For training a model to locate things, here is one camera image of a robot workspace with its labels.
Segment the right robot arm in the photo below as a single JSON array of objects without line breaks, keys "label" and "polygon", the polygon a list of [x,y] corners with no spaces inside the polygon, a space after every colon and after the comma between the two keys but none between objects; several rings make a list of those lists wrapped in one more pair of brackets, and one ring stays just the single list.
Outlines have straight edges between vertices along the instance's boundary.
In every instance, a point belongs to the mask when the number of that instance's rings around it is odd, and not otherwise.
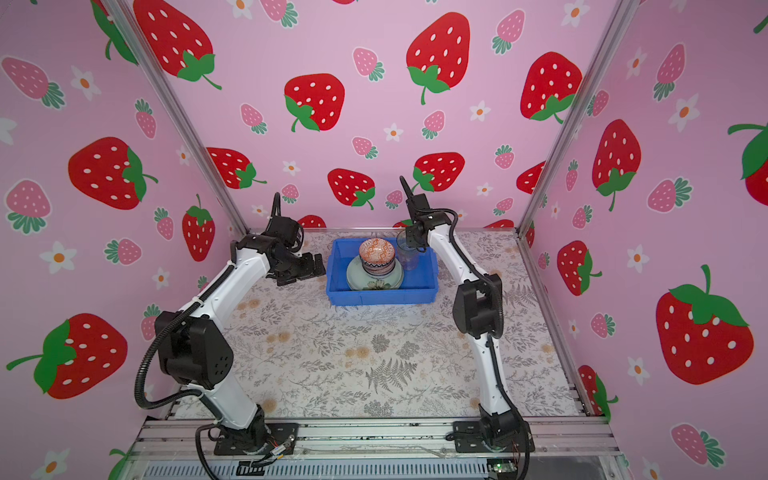
[{"label": "right robot arm", "polygon": [[411,224],[407,244],[434,251],[456,282],[452,308],[460,333],[471,338],[481,393],[479,429],[491,450],[516,447],[528,454],[530,427],[511,400],[503,374],[499,340],[504,331],[504,300],[501,278],[479,267],[456,236],[458,214],[432,208],[424,194],[408,193],[406,206]]}]

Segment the green glass cup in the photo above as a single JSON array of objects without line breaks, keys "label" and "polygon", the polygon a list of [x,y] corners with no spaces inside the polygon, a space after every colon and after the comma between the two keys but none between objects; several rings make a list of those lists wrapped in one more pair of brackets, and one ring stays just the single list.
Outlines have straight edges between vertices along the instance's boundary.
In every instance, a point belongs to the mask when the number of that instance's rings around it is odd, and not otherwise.
[{"label": "green glass cup", "polygon": [[405,230],[400,231],[396,237],[397,243],[397,259],[400,262],[404,271],[415,270],[419,263],[420,252],[417,248],[411,247],[408,244],[407,233]]}]

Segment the red pattern bowl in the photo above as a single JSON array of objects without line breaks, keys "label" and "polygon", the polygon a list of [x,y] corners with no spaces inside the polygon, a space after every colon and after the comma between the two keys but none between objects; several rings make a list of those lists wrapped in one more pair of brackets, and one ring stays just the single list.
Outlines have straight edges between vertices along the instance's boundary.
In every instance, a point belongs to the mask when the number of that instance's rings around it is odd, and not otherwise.
[{"label": "red pattern bowl", "polygon": [[370,238],[360,245],[359,256],[370,265],[388,265],[395,259],[395,248],[386,239]]}]

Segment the green flower plate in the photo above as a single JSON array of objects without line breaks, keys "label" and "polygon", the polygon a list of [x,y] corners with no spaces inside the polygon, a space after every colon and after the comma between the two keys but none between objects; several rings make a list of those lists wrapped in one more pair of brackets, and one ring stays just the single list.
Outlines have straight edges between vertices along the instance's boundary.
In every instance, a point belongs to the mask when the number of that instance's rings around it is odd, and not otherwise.
[{"label": "green flower plate", "polygon": [[402,285],[404,277],[404,270],[398,262],[390,273],[382,276],[369,274],[358,263],[351,263],[346,271],[347,284],[353,291],[396,290]]}]

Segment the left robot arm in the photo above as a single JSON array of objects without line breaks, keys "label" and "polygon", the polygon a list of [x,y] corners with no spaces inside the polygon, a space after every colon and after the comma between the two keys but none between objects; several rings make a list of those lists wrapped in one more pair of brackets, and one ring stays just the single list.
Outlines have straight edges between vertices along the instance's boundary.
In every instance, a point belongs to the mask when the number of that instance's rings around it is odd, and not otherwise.
[{"label": "left robot arm", "polygon": [[[197,296],[175,312],[161,312],[155,320],[155,338],[136,376],[136,403],[154,409],[186,396],[195,397],[214,415],[214,426],[235,449],[248,453],[264,450],[270,437],[264,411],[248,397],[232,372],[235,356],[223,334],[223,322],[262,279],[284,286],[325,274],[320,254],[301,251],[303,237],[304,229],[297,221],[272,215],[265,231],[230,244],[230,259]],[[161,372],[182,389],[149,401],[140,396],[140,380],[154,359]]]}]

